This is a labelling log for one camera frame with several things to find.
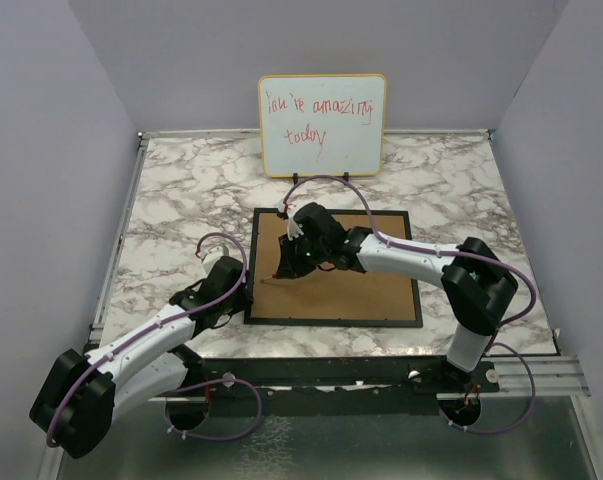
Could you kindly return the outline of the black picture frame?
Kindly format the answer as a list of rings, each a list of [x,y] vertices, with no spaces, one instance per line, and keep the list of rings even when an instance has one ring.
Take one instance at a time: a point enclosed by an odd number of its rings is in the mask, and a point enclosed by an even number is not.
[[[417,281],[384,273],[316,270],[295,280],[260,280],[275,273],[285,222],[273,208],[253,211],[247,325],[420,328]]]

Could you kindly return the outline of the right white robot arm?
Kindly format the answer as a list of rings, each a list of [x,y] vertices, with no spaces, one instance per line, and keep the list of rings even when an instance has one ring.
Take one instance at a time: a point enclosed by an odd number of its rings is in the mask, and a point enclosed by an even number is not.
[[[475,381],[476,367],[518,290],[511,270],[480,239],[436,245],[388,236],[371,226],[345,228],[315,202],[286,218],[278,245],[277,279],[303,278],[329,264],[341,271],[409,277],[442,289],[457,320],[440,367],[442,383],[453,391]]]

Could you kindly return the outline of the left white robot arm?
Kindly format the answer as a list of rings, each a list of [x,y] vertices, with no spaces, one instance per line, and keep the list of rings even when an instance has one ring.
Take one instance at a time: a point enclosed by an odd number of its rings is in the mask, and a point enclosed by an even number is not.
[[[51,447],[81,458],[136,406],[199,388],[199,358],[186,342],[251,302],[242,261],[218,255],[204,268],[205,278],[173,294],[140,327],[86,353],[69,349],[57,357],[29,411]]]

